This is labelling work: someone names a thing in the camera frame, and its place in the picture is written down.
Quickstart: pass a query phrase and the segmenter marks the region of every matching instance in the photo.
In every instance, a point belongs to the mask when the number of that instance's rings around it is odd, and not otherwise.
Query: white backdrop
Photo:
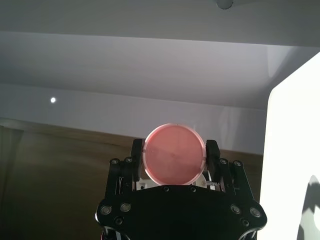
[[[141,138],[180,123],[222,149],[254,154],[263,153],[266,127],[264,110],[6,84],[0,117]]]
[[[299,240],[320,239],[319,147],[320,53],[269,97],[260,195],[268,223],[259,240],[296,240],[299,225]]]

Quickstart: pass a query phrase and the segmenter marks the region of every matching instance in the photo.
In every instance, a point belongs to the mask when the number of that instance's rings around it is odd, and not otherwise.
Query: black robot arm
[[[206,142],[206,166],[220,191],[195,185],[137,190],[143,139],[131,156],[112,159],[104,199],[96,211],[103,240],[253,240],[267,216],[253,198],[240,161],[220,158],[217,142]]]

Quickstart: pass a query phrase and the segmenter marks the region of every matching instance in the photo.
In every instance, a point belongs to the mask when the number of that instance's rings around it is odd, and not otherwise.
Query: petri dish
[[[155,183],[190,185],[205,168],[206,147],[192,128],[167,123],[146,138],[142,160],[145,172]]]

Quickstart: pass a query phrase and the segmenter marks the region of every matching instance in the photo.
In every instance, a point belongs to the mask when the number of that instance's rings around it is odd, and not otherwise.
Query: white ceiling
[[[265,109],[313,47],[0,32],[0,82]]]
[[[0,83],[266,109],[320,48],[320,1],[3,0]]]
[[[319,0],[1,0],[0,31],[320,47]]]

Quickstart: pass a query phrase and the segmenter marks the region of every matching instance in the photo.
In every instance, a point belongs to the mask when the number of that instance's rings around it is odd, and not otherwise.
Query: bolt head
[[[239,161],[234,161],[234,165],[236,165],[237,167],[241,167],[241,163]]]
[[[236,205],[232,205],[232,206],[231,206],[231,210],[232,210],[232,212],[234,212],[235,214],[240,214],[240,213],[241,213],[240,208],[239,208],[238,206],[236,206]]]
[[[124,222],[124,219],[121,216],[117,216],[114,219],[114,223],[117,224],[117,225],[121,225],[123,222]]]
[[[227,160],[221,158],[221,159],[220,159],[220,163],[222,163],[222,164],[227,164]]]
[[[250,213],[256,218],[260,218],[261,217],[261,213],[259,212],[259,210],[254,208],[254,207],[252,207],[250,209]]]
[[[131,209],[131,204],[130,203],[123,203],[120,206],[120,211],[123,213],[129,212]]]
[[[100,210],[100,213],[102,215],[108,215],[108,214],[111,213],[111,211],[112,211],[112,207],[111,206],[102,206],[101,210]]]
[[[131,163],[131,162],[132,162],[132,158],[131,158],[131,157],[127,157],[127,158],[125,159],[125,162],[126,162],[126,163]]]
[[[246,220],[246,219],[244,219],[244,218],[241,220],[241,224],[242,224],[244,227],[249,227],[249,221]]]
[[[118,159],[112,159],[112,160],[111,160],[111,163],[112,163],[112,164],[118,164],[118,162],[119,162]]]

